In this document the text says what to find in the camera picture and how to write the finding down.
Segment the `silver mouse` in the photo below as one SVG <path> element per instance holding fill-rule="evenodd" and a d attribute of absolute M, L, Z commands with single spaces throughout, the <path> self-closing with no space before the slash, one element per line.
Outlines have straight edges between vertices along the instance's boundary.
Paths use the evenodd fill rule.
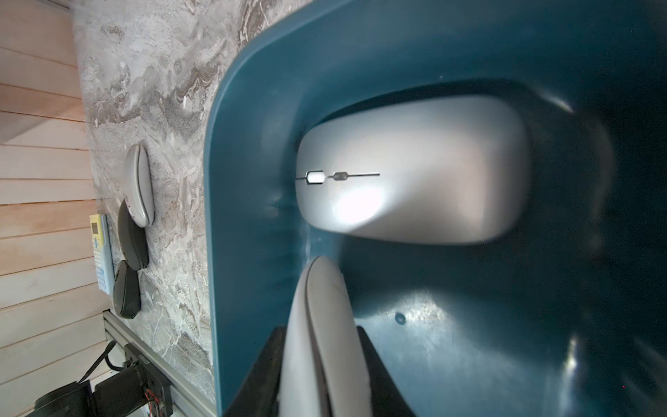
<path fill-rule="evenodd" d="M 317 229 L 395 243 L 485 243 L 521 217 L 531 144 L 513 107 L 458 96 L 337 117 L 309 130 L 295 192 Z"/>
<path fill-rule="evenodd" d="M 125 202 L 135 224 L 147 228 L 155 220 L 149 158 L 142 144 L 132 145 L 123 165 Z"/>

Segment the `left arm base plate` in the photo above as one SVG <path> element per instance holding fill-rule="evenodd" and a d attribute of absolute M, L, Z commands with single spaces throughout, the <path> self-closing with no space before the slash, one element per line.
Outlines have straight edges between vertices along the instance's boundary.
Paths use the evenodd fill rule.
<path fill-rule="evenodd" d="M 79 381 L 37 399 L 30 415 L 128 416 L 144 406 L 150 416 L 173 415 L 170 379 L 131 343 L 123 347 L 123 366 L 113 365 L 109 354 L 115 347 L 115 341 L 109 342 Z M 89 377 L 102 363 L 115 374 L 92 385 Z"/>

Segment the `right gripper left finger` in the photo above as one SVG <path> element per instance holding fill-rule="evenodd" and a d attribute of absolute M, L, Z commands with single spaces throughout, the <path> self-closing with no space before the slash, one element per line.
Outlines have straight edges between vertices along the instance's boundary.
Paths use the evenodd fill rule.
<path fill-rule="evenodd" d="M 287 328 L 274 328 L 223 416 L 277 416 Z"/>

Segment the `white computer mouse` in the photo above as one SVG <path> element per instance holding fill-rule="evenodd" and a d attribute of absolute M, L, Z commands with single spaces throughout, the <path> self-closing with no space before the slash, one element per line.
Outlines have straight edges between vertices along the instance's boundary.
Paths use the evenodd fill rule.
<path fill-rule="evenodd" d="M 300 275 L 281 363 L 279 416 L 371 416 L 372 390 L 343 274 L 326 256 Z"/>

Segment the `yellow calculator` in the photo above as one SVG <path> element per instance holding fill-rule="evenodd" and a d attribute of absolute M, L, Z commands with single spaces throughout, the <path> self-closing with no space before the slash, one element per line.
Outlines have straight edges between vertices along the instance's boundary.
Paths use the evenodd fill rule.
<path fill-rule="evenodd" d="M 107 295 L 113 294 L 115 280 L 113 258 L 109 239 L 107 215 L 90 216 L 93 254 L 95 259 L 98 288 Z"/>

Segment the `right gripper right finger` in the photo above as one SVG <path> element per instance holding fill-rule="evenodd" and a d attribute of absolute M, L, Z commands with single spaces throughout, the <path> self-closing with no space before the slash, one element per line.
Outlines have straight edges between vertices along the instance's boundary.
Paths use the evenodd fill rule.
<path fill-rule="evenodd" d="M 358 326 L 361 347 L 366 360 L 371 387 L 374 417 L 415 417 L 387 371 L 363 327 Z"/>

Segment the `teal plastic storage tray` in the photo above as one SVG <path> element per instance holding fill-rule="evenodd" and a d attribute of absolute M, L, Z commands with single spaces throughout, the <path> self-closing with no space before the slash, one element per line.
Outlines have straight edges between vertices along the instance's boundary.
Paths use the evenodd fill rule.
<path fill-rule="evenodd" d="M 203 161 L 218 415 L 665 415 L 665 2 L 316 1 Z"/>

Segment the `black mouse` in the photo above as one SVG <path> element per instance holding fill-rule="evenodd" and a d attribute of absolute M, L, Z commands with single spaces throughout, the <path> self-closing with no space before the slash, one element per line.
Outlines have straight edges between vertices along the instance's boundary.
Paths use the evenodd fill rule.
<path fill-rule="evenodd" d="M 141 310 L 138 273 L 125 260 L 118 264 L 113 288 L 113 306 L 118 316 L 130 320 Z"/>
<path fill-rule="evenodd" d="M 146 233 L 132 219 L 126 201 L 118 210 L 118 238 L 124 259 L 132 269 L 139 271 L 149 266 L 149 248 Z"/>

